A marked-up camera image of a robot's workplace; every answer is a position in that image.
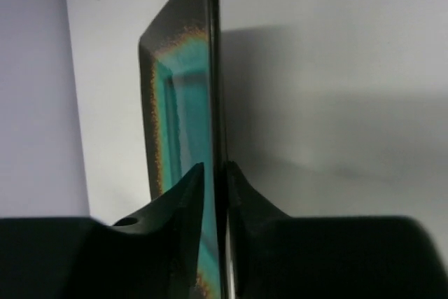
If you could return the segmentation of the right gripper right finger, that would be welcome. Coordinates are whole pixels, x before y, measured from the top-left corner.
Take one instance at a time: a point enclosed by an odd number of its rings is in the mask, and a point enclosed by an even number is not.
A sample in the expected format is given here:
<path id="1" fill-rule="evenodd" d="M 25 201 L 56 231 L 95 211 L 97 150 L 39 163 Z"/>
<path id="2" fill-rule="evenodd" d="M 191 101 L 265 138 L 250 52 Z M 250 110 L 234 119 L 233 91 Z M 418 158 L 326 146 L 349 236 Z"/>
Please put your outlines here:
<path id="1" fill-rule="evenodd" d="M 238 298 L 446 298 L 447 271 L 406 216 L 295 218 L 226 165 Z"/>

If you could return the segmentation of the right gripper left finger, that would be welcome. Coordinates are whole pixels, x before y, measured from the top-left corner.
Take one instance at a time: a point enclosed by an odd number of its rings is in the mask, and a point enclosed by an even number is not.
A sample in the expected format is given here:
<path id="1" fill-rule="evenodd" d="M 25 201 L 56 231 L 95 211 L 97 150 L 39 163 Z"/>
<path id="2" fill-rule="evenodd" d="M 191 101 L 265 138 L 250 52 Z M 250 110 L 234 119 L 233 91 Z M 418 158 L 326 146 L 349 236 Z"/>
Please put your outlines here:
<path id="1" fill-rule="evenodd" d="M 114 225 L 88 217 L 1 220 L 2 298 L 187 298 L 204 204 L 196 164 Z"/>

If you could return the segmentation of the teal square plate dark rim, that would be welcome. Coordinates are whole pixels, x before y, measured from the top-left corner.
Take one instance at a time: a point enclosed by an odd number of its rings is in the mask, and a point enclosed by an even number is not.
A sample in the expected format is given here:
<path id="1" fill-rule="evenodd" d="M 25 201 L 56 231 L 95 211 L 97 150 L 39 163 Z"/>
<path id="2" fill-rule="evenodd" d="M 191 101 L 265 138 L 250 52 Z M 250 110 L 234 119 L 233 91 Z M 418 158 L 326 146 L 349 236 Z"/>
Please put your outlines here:
<path id="1" fill-rule="evenodd" d="M 138 44 L 151 196 L 204 165 L 196 298 L 229 295 L 220 30 L 220 0 L 168 0 Z"/>

